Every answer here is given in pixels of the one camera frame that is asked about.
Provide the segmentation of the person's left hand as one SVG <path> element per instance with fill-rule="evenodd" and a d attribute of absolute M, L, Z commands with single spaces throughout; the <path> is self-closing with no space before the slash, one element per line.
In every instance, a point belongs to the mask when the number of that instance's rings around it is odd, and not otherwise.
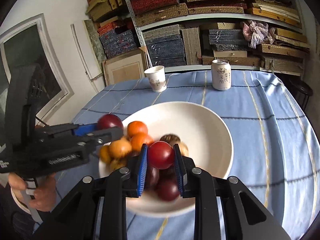
<path fill-rule="evenodd" d="M 56 202 L 56 180 L 54 176 L 54 173 L 48 175 L 42 184 L 35 189 L 34 199 L 29 201 L 30 207 L 42 212 L 49 212 L 52 210 Z M 22 196 L 22 191 L 27 188 L 25 181 L 17 174 L 9 173 L 8 183 L 11 187 L 11 194 L 13 195 L 14 200 L 25 205 Z"/>

